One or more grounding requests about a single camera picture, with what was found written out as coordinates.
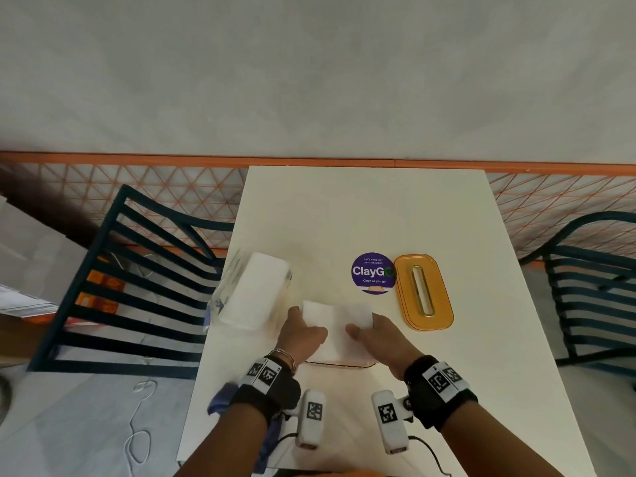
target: hand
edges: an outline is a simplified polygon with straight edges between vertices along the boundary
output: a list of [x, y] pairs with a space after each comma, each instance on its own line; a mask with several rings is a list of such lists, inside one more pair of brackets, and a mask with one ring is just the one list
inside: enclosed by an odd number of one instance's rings
[[386, 316], [374, 313], [371, 329], [350, 323], [345, 330], [352, 339], [362, 343], [373, 358], [388, 366], [398, 380], [403, 380], [406, 369], [424, 356]]
[[[308, 327], [303, 320], [300, 308], [292, 306], [287, 311], [287, 320], [281, 328], [276, 348], [286, 351], [294, 357], [296, 367], [305, 362], [311, 355], [316, 353], [318, 347], [327, 339], [327, 329], [322, 326]], [[276, 353], [276, 356], [289, 364], [285, 355]]]

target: tabletop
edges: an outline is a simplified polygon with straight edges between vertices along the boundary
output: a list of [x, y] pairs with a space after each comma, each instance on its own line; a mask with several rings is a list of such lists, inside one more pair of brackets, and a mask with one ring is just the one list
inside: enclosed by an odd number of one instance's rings
[[[367, 303], [391, 318], [420, 350], [451, 364], [480, 403], [563, 474], [594, 476], [550, 348], [521, 274], [486, 175], [477, 170], [250, 167], [228, 261], [237, 251], [288, 261], [286, 303]], [[428, 254], [437, 262], [454, 313], [439, 331], [415, 331], [399, 308], [396, 288], [370, 294], [352, 279], [368, 252], [391, 261]], [[225, 382], [238, 382], [272, 349], [274, 332], [212, 326], [187, 413], [178, 460], [186, 460], [218, 416], [206, 408]], [[324, 435], [316, 450], [281, 443], [270, 467], [343, 471], [370, 468], [392, 476], [438, 475], [417, 441], [386, 455], [371, 394], [406, 394], [377, 364], [367, 369], [302, 365], [303, 390], [326, 394]], [[295, 418], [283, 432], [295, 429]], [[408, 433], [427, 441], [446, 472], [465, 475], [441, 435], [417, 421]]]

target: forearm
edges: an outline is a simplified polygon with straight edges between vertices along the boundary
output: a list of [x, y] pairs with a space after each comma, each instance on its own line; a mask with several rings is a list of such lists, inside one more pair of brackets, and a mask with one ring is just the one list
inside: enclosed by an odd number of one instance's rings
[[231, 405], [175, 477], [249, 477], [266, 432], [260, 411]]
[[563, 477], [476, 402], [458, 408], [441, 434], [469, 477]]

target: blue cloth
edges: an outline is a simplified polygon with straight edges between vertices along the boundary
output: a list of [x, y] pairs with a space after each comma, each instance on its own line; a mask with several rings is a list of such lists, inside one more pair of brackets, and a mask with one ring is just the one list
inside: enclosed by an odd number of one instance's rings
[[[222, 414], [227, 407], [230, 406], [230, 401], [232, 401], [232, 397], [234, 397], [234, 393], [239, 389], [237, 384], [227, 383], [223, 385], [223, 388], [217, 392], [217, 394], [210, 401], [210, 405], [207, 407], [207, 414], [212, 415], [213, 413]], [[269, 428], [267, 428], [267, 433], [265, 434], [265, 440], [263, 441], [263, 445], [258, 452], [258, 460], [256, 464], [254, 464], [254, 469], [252, 473], [254, 474], [264, 474], [267, 468], [267, 459], [270, 457], [274, 449], [276, 448], [276, 442], [281, 436], [282, 429], [282, 417], [278, 417], [272, 421]]]

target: person's left hand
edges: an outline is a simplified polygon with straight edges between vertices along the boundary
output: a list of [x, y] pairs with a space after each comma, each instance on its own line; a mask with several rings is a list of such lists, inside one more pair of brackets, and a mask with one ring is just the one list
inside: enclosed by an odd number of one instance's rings
[[[327, 329], [322, 326], [307, 326], [300, 308], [292, 306], [287, 311], [287, 320], [281, 328], [276, 348], [286, 351], [294, 357], [296, 367], [316, 353], [318, 347], [327, 339]], [[291, 368], [291, 361], [285, 355], [276, 353]]]

